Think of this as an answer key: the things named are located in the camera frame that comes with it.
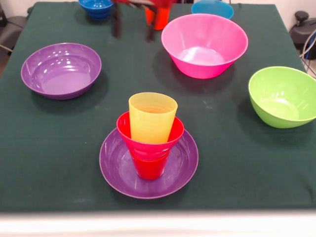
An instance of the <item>green bowl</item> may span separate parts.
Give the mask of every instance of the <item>green bowl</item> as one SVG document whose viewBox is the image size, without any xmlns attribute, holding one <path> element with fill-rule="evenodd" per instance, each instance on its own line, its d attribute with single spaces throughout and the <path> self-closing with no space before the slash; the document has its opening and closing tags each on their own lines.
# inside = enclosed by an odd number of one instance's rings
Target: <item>green bowl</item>
<svg viewBox="0 0 316 237">
<path fill-rule="evenodd" d="M 316 80 L 288 67 L 268 67 L 249 81 L 251 104 L 268 125 L 291 128 L 316 118 Z"/>
</svg>

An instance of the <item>yellow cup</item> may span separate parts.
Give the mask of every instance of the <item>yellow cup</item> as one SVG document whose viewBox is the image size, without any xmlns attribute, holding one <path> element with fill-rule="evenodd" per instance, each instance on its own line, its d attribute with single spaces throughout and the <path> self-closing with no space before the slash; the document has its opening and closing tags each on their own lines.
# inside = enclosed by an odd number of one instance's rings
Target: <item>yellow cup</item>
<svg viewBox="0 0 316 237">
<path fill-rule="evenodd" d="M 143 92 L 128 100 L 131 139 L 142 143 L 168 141 L 178 104 L 171 97 Z"/>
</svg>

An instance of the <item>blue bowl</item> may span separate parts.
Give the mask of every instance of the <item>blue bowl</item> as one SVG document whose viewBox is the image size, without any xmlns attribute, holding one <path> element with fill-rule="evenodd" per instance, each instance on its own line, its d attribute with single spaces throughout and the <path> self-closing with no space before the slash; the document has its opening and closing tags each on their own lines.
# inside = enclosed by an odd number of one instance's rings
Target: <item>blue bowl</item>
<svg viewBox="0 0 316 237">
<path fill-rule="evenodd" d="M 79 4 L 92 19 L 97 21 L 109 18 L 114 5 L 110 0 L 79 0 Z"/>
<path fill-rule="evenodd" d="M 231 19 L 234 10 L 229 4 L 219 0 L 201 0 L 194 3 L 191 7 L 191 13 L 213 14 Z"/>
</svg>

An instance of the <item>dark green table cover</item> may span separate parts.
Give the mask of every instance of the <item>dark green table cover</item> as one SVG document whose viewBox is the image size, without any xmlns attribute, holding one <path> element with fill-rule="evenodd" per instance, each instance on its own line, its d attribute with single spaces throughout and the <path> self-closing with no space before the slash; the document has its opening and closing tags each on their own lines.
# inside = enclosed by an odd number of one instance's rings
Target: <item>dark green table cover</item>
<svg viewBox="0 0 316 237">
<path fill-rule="evenodd" d="M 170 18 L 190 13 L 175 5 Z M 123 7 L 122 38 L 110 22 L 91 21 L 78 3 L 37 3 L 0 79 L 0 211 L 314 208 L 315 123 L 279 130 L 253 111 L 247 84 L 257 70 L 304 70 L 274 5 L 233 5 L 249 37 L 246 54 L 221 76 L 180 73 L 156 34 L 145 41 L 142 10 Z M 94 48 L 103 68 L 83 96 L 54 101 L 31 92 L 20 68 L 34 51 L 58 42 Z M 199 165 L 182 190 L 156 200 L 114 191 L 99 168 L 100 146 L 142 91 L 177 100 L 193 135 Z"/>
</svg>

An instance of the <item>bowl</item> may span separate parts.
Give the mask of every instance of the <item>bowl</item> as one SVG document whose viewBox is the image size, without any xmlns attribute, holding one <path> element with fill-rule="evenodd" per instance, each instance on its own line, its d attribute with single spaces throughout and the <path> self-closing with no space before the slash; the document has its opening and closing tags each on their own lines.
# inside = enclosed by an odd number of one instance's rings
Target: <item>bowl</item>
<svg viewBox="0 0 316 237">
<path fill-rule="evenodd" d="M 21 69 L 24 84 L 34 92 L 57 100 L 72 99 L 88 91 L 101 71 L 101 59 L 78 43 L 58 43 L 29 56 Z"/>
<path fill-rule="evenodd" d="M 298 127 L 316 118 L 316 80 L 302 71 L 264 68 L 251 77 L 248 88 L 254 110 L 272 127 Z"/>
<path fill-rule="evenodd" d="M 79 0 L 79 4 L 88 16 L 97 21 L 108 19 L 114 5 L 110 0 Z"/>
<path fill-rule="evenodd" d="M 192 5 L 191 13 L 213 14 L 231 19 L 234 15 L 234 9 L 232 8 L 232 6 L 223 1 L 201 0 Z"/>
<path fill-rule="evenodd" d="M 209 79 L 222 74 L 248 48 L 245 31 L 235 22 L 212 14 L 190 14 L 169 22 L 163 47 L 184 74 Z"/>
</svg>

